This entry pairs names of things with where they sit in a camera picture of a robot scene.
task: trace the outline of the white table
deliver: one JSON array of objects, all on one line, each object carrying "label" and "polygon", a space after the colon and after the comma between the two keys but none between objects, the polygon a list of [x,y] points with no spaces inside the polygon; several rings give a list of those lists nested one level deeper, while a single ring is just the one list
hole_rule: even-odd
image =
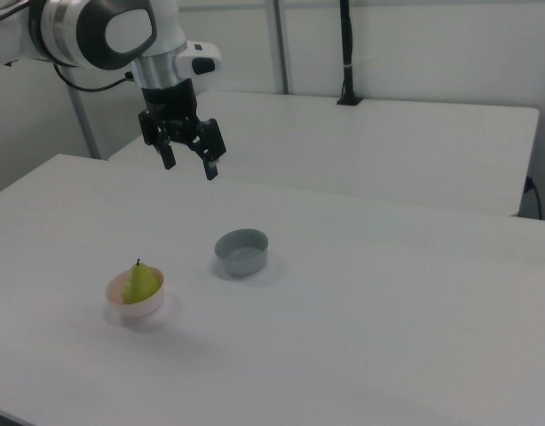
[{"label": "white table", "polygon": [[[531,108],[205,92],[225,178],[510,216],[518,212],[539,112]],[[176,148],[174,170],[203,176]],[[142,138],[113,162],[163,169]]]},{"label": "white table", "polygon": [[[260,273],[214,264],[270,238]],[[108,281],[166,275],[122,323]],[[0,413],[35,426],[545,426],[545,223],[58,156],[0,193]]]}]

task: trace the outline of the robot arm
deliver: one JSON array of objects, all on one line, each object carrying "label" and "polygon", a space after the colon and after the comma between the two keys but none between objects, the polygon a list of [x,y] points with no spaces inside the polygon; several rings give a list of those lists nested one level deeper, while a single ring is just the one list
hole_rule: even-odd
[{"label": "robot arm", "polygon": [[0,0],[0,65],[42,59],[64,67],[116,70],[131,65],[146,110],[145,142],[176,162],[170,141],[217,175],[225,143],[214,119],[197,117],[192,78],[221,68],[214,44],[191,42],[178,24],[176,0]]}]

